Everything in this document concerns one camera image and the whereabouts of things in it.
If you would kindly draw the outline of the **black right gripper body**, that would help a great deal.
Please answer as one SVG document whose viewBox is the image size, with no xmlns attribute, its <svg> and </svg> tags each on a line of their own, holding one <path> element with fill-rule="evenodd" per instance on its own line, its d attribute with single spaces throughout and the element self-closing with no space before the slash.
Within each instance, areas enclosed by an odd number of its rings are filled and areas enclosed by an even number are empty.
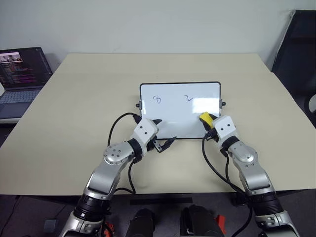
<svg viewBox="0 0 316 237">
<path fill-rule="evenodd" d="M 209 140 L 212 139 L 212 140 L 214 140 L 216 143 L 219 141 L 218 133 L 217 133 L 217 131 L 216 131 L 215 129 L 209 130 L 209 131 L 205 134 L 204 138 L 205 138 L 207 141 L 209 141 Z"/>
</svg>

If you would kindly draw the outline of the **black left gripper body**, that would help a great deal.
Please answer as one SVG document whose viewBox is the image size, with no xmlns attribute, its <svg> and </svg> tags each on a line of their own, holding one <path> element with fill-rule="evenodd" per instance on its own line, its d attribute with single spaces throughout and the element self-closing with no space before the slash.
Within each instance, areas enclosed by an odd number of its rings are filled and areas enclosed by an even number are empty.
<svg viewBox="0 0 316 237">
<path fill-rule="evenodd" d="M 157 136 L 155 135 L 148 143 L 147 143 L 147 151 L 152 151 L 153 149 L 156 149 L 158 152 L 161 151 L 161 145 L 157 141 Z"/>
</svg>

